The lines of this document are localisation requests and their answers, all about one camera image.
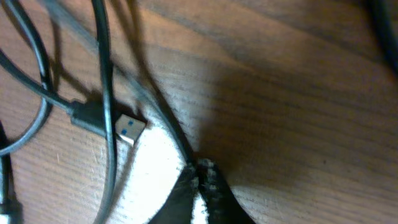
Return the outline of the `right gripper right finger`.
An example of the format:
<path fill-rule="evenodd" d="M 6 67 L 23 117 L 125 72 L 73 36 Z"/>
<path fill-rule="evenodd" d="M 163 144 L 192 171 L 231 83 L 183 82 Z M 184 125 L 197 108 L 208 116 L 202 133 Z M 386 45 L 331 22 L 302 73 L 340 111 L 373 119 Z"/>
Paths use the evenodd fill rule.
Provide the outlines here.
<path fill-rule="evenodd" d="M 197 160 L 199 191 L 209 224 L 255 224 L 240 206 L 218 166 L 209 159 Z"/>

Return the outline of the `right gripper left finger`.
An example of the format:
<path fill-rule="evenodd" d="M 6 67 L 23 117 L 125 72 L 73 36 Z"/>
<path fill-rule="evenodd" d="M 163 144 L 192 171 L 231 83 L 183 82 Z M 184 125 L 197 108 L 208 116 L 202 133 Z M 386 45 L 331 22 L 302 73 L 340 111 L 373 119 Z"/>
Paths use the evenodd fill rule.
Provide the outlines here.
<path fill-rule="evenodd" d="M 198 183 L 195 167 L 192 164 L 186 165 L 167 200 L 149 224 L 191 224 Z"/>

